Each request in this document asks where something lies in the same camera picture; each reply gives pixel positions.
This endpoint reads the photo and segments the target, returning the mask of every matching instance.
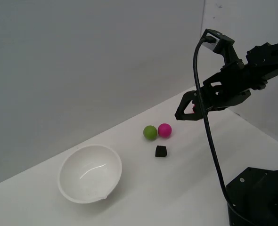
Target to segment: white table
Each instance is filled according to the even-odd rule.
[[[227,226],[203,121],[176,121],[179,94],[0,183],[0,226]],[[209,113],[226,183],[246,167],[278,169],[278,142],[229,110]],[[143,128],[169,123],[170,139],[146,141]],[[76,204],[57,188],[63,160],[87,144],[113,147],[123,173],[103,201]],[[168,156],[156,158],[157,145]]]

